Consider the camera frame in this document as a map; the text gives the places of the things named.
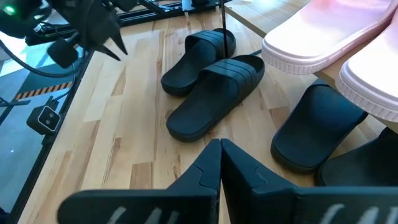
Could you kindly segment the pink slide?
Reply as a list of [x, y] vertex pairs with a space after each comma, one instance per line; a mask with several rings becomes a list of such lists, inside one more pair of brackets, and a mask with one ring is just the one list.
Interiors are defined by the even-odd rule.
[[294, 75], [323, 70], [390, 23], [398, 0], [310, 0], [262, 40], [262, 58]]
[[398, 19], [343, 64], [336, 87], [367, 113], [398, 123]]

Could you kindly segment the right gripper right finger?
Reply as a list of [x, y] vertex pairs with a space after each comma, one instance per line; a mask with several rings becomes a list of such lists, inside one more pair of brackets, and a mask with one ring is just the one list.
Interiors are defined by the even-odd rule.
[[232, 224], [398, 224], [398, 187], [299, 187], [229, 139], [221, 147]]

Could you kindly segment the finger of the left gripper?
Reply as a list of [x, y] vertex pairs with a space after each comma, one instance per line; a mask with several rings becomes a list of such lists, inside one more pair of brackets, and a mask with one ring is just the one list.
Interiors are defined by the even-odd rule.
[[110, 51], [110, 49], [108, 49], [107, 47], [105, 47], [102, 44], [97, 44], [95, 42], [90, 42], [90, 48], [97, 51], [97, 52], [101, 52], [102, 54], [105, 54], [107, 56], [110, 56], [111, 58], [115, 59], [115, 60], [119, 60], [119, 57], [113, 53], [112, 51]]
[[109, 12], [106, 16], [106, 19], [104, 20], [103, 26], [107, 35], [113, 40], [113, 42], [119, 47], [119, 49], [125, 55], [127, 55], [127, 50], [120, 33], [118, 15], [115, 12]]

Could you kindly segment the black textured slide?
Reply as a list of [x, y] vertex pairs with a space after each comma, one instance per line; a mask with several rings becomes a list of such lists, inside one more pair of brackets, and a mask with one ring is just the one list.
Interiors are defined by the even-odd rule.
[[367, 112], [317, 79], [274, 134], [271, 154], [291, 172], [314, 172], [367, 116]]
[[398, 134], [384, 128], [372, 141], [327, 160], [319, 168], [315, 183], [398, 187]]

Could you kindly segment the black striped slide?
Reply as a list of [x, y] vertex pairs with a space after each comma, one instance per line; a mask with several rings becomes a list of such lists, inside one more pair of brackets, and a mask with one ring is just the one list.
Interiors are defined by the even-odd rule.
[[169, 134], [182, 142], [199, 140], [254, 91], [264, 72], [263, 59], [255, 55], [238, 55], [203, 68], [196, 87], [167, 118]]
[[199, 72], [236, 50], [236, 38], [228, 29], [202, 30], [185, 38], [182, 58], [161, 78], [163, 91], [173, 96], [188, 95], [198, 81]]

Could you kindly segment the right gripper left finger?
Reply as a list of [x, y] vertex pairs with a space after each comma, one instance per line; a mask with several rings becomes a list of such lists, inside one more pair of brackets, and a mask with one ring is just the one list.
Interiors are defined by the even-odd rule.
[[67, 197], [58, 224], [218, 224], [221, 142], [211, 140], [168, 188], [83, 190]]

